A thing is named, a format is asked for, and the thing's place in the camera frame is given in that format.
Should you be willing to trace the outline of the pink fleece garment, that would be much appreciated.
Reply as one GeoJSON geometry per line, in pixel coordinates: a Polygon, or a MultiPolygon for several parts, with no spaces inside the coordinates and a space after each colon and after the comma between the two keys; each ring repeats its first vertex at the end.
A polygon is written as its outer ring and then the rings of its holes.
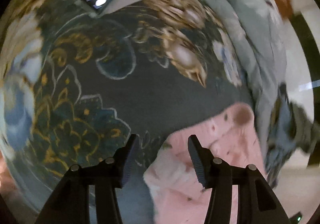
{"type": "Polygon", "coordinates": [[[220,158],[231,166],[254,164],[266,176],[254,128],[254,113],[238,102],[220,114],[172,133],[144,173],[154,208],[155,223],[204,223],[211,190],[203,187],[210,163],[190,153],[191,135],[209,149],[209,159],[220,158]]]}

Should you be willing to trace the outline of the grey and blue clothes pile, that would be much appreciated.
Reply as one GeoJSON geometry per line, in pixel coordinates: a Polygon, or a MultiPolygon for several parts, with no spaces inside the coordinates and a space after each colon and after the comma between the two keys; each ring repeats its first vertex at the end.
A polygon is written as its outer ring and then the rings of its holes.
{"type": "Polygon", "coordinates": [[[310,120],[304,108],[289,100],[286,84],[278,88],[271,114],[265,169],[268,178],[276,178],[296,149],[313,153],[319,143],[319,123],[310,120]]]}

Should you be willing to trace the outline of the teal floral bedsheet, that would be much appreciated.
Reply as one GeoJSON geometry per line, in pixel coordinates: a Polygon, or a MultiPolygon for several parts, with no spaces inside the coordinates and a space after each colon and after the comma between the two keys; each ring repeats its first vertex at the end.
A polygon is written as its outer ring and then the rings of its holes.
{"type": "Polygon", "coordinates": [[[1,152],[40,212],[73,164],[140,148],[118,191],[125,223],[153,223],[143,173],[168,135],[252,102],[222,18],[204,0],[139,0],[92,17],[76,0],[11,0],[1,17],[1,152]]]}

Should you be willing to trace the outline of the light grey floral quilt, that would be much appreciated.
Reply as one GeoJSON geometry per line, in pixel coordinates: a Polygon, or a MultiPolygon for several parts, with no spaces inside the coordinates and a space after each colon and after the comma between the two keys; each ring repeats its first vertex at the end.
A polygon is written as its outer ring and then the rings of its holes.
{"type": "MultiPolygon", "coordinates": [[[[285,84],[283,21],[275,0],[204,0],[221,19],[232,41],[254,101],[255,127],[265,160],[271,114],[285,84]]],[[[275,188],[276,178],[268,178],[275,188]]]]}

